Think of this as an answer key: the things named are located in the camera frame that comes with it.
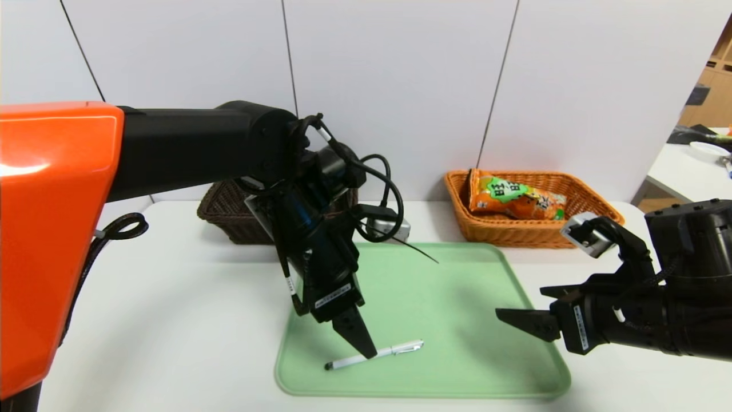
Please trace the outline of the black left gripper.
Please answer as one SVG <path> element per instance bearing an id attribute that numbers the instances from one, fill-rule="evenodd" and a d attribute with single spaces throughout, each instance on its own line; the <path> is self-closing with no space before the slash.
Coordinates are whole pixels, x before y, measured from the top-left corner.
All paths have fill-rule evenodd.
<path id="1" fill-rule="evenodd" d="M 356 271 L 359 251 L 352 229 L 318 226 L 305 243 L 304 305 L 319 323 L 333 329 L 366 359 L 377 349 L 358 306 L 363 304 Z"/>

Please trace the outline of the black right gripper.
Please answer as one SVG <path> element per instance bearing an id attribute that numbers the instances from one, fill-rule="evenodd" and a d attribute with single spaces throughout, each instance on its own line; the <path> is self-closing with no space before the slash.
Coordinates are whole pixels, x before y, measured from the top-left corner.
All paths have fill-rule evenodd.
<path id="1" fill-rule="evenodd" d="M 560 339 L 562 331 L 573 354 L 587 355 L 603 344 L 669 348 L 663 287 L 635 288 L 614 274 L 593 274 L 582 284 L 547 286 L 539 292 L 555 299 L 550 311 L 496 308 L 497 318 L 545 342 Z"/>

